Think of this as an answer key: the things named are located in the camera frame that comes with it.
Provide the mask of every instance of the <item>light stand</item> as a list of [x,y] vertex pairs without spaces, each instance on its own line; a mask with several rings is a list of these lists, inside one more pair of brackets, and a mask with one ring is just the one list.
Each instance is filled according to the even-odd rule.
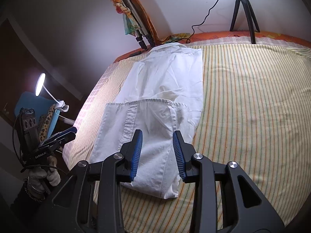
[[259,30],[259,26],[258,26],[256,17],[255,17],[255,13],[252,9],[252,6],[251,6],[251,3],[249,2],[249,0],[235,0],[235,6],[234,6],[233,17],[232,17],[232,22],[231,22],[231,26],[230,26],[230,31],[233,31],[233,27],[234,27],[234,24],[236,21],[236,17],[238,15],[238,9],[240,7],[240,2],[242,2],[244,12],[246,15],[247,24],[248,24],[248,28],[249,28],[249,32],[250,32],[250,36],[251,36],[251,42],[252,42],[252,44],[256,44],[253,21],[254,21],[254,24],[255,24],[257,31],[260,32],[260,30]]
[[154,47],[155,42],[152,38],[152,35],[149,33],[147,27],[144,25],[144,22],[141,19],[141,16],[139,15],[138,11],[136,10],[135,5],[132,3],[131,0],[122,0],[122,1],[124,2],[125,6],[127,6],[131,10],[132,15],[134,16],[138,25],[140,26],[140,29],[135,31],[136,40],[139,43],[140,47],[144,50],[147,50],[147,46],[144,40],[142,39],[143,36],[148,40],[150,46]]

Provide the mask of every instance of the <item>leopard print fabric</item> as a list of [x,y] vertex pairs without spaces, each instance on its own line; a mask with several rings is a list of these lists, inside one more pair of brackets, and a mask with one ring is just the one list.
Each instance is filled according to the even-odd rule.
[[46,115],[42,115],[40,117],[39,125],[38,125],[38,134],[40,141],[43,141],[46,139],[46,136],[48,135],[48,130],[51,124],[51,120],[54,114],[55,110],[55,104],[53,104],[48,113]]

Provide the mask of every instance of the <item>black tripod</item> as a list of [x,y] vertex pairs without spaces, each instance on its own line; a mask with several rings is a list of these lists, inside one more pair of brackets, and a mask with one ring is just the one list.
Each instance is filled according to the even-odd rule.
[[254,26],[252,24],[253,20],[254,20],[254,24],[255,24],[257,31],[260,32],[260,30],[259,30],[259,26],[258,26],[256,17],[255,17],[255,13],[252,9],[252,6],[251,6],[251,3],[249,2],[249,0],[235,0],[235,6],[234,6],[234,12],[233,12],[230,31],[231,32],[233,31],[233,27],[234,27],[234,24],[236,21],[236,17],[238,15],[238,8],[240,7],[240,2],[242,2],[242,5],[243,5],[244,11],[245,11],[245,15],[246,15],[247,23],[248,23],[248,28],[249,28],[250,35],[251,35],[251,42],[252,42],[252,44],[256,44]]

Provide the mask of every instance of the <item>glove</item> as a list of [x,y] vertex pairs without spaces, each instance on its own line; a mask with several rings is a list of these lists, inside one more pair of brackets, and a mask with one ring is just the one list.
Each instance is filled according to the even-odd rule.
[[[53,156],[48,157],[48,164],[50,166],[57,165],[57,159]],[[42,179],[46,178],[51,186],[57,186],[60,183],[60,175],[55,168],[49,168],[46,172],[41,167],[35,167],[28,172],[27,189],[28,191],[38,199],[44,199],[45,189],[41,184]]]

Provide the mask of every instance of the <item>striped bedsheet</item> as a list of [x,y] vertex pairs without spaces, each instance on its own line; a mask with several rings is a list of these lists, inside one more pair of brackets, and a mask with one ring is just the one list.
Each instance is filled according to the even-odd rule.
[[[311,191],[311,50],[250,44],[193,48],[203,50],[205,98],[195,149],[212,161],[237,161],[288,224]],[[69,169],[88,160],[105,103],[144,57],[121,60],[101,78],[76,139],[64,148]],[[182,182],[179,197],[169,200],[122,187],[126,231],[188,232],[193,196],[194,184]],[[217,196],[221,228],[218,184]]]

